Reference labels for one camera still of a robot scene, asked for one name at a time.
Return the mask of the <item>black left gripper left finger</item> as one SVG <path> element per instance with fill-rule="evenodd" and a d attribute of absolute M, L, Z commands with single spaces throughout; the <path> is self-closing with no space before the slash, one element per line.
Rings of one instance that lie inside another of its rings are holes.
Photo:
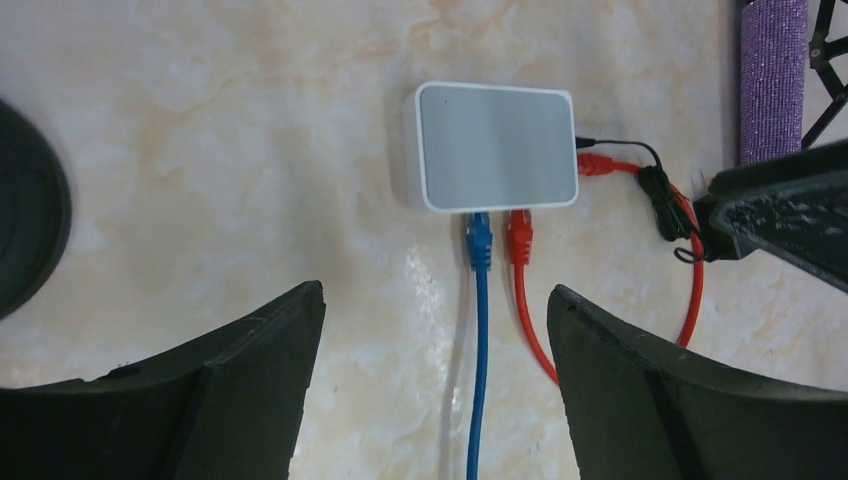
<path fill-rule="evenodd" d="M 92 381 L 1 392 L 5 479 L 285 479 L 326 312 L 304 282 Z"/>

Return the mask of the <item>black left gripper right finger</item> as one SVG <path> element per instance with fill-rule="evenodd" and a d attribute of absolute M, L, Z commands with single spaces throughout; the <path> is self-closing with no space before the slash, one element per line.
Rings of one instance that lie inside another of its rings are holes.
<path fill-rule="evenodd" d="M 847 396 L 714 361 L 558 286 L 547 326 L 584 479 L 843 479 Z"/>

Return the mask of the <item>white network switch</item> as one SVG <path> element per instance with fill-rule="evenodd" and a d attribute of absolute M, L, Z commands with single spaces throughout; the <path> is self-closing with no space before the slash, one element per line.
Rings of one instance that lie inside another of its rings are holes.
<path fill-rule="evenodd" d="M 573 204 L 580 187 L 566 90 L 427 81 L 401 104 L 411 208 L 491 213 Z"/>

